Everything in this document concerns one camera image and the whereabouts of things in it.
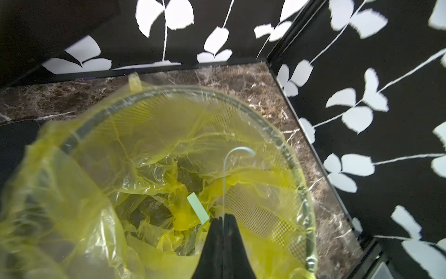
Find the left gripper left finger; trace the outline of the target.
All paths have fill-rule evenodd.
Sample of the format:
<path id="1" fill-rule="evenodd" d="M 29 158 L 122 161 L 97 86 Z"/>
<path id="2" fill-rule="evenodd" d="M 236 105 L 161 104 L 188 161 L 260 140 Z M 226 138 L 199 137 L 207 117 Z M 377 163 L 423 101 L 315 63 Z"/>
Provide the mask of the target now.
<path id="1" fill-rule="evenodd" d="M 192 279 L 223 278 L 223 221 L 213 219 Z"/>

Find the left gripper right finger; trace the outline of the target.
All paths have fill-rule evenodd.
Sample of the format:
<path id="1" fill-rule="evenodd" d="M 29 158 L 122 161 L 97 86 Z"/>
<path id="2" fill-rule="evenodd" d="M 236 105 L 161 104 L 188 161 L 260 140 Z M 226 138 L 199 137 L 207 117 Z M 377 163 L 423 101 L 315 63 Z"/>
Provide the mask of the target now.
<path id="1" fill-rule="evenodd" d="M 233 215 L 224 215 L 224 278 L 255 279 Z"/>

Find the sticky note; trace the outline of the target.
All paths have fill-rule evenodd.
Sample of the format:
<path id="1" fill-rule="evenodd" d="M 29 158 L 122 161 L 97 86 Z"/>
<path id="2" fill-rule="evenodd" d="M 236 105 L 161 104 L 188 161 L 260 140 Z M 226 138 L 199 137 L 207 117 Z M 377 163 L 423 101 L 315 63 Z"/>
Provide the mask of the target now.
<path id="1" fill-rule="evenodd" d="M 201 224 L 205 224 L 206 222 L 208 222 L 210 220 L 210 217 L 209 217 L 207 211 L 205 210 L 204 206 L 199 201 L 199 199 L 195 193 L 191 193 L 187 197 L 187 200 L 188 200 L 190 206 L 192 207 L 193 211 L 196 213 L 196 216 L 198 217 Z"/>

